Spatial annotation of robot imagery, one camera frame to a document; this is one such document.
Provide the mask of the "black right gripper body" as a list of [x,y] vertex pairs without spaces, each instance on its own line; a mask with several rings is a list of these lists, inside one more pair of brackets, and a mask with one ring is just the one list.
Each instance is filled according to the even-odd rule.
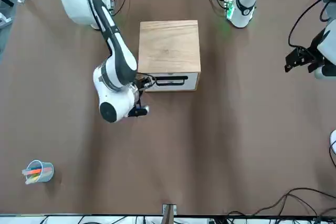
[[150,86],[150,77],[136,78],[135,85],[139,90],[147,89]]

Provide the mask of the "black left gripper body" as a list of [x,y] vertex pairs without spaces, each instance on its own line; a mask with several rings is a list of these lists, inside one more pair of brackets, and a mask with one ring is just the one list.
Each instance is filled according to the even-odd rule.
[[304,66],[307,64],[322,66],[325,64],[324,56],[315,47],[295,48],[286,56],[285,61],[285,66]]

